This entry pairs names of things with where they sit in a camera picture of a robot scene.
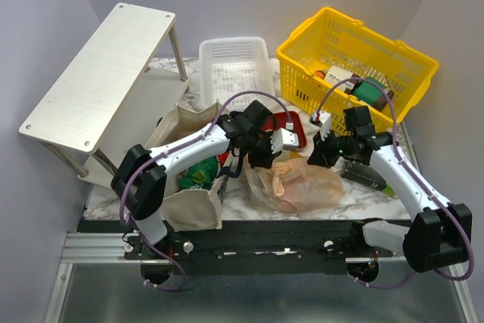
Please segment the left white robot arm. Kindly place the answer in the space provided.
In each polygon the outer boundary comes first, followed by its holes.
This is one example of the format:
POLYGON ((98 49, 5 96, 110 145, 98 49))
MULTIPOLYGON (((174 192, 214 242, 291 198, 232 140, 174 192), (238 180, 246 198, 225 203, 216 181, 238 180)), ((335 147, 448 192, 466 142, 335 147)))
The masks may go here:
POLYGON ((189 189, 166 195, 166 185, 181 172, 210 157, 234 149, 257 167, 271 168, 285 142, 293 137, 284 129, 264 132, 271 111, 254 101, 242 112, 218 114, 201 130, 178 141, 150 150, 131 147, 115 172, 110 186, 135 227, 144 236, 141 249, 152 259, 168 247, 168 229, 203 231, 222 227, 219 187, 189 189))

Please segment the peach plastic grocery bag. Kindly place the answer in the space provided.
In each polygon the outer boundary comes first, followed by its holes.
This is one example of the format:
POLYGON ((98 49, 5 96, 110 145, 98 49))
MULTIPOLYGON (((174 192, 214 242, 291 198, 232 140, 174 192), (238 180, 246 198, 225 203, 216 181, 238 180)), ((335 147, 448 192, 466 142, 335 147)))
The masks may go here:
POLYGON ((305 157, 244 167, 251 204, 284 214, 313 213, 338 207, 345 196, 342 179, 331 169, 309 165, 305 157))

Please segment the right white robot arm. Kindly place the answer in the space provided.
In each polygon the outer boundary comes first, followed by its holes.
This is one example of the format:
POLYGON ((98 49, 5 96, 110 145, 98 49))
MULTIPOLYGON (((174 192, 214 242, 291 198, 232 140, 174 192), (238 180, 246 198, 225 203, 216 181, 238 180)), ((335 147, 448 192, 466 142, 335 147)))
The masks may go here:
POLYGON ((365 256, 375 247, 403 255, 416 272, 436 271, 468 262, 473 269, 472 213, 463 203, 441 195, 405 158, 396 138, 377 132, 367 107, 343 111, 348 135, 336 135, 331 115, 314 112, 310 122, 319 130, 313 138, 310 165, 331 168, 340 158, 369 166, 394 190, 411 218, 411 226, 382 219, 357 223, 348 237, 349 250, 365 256))

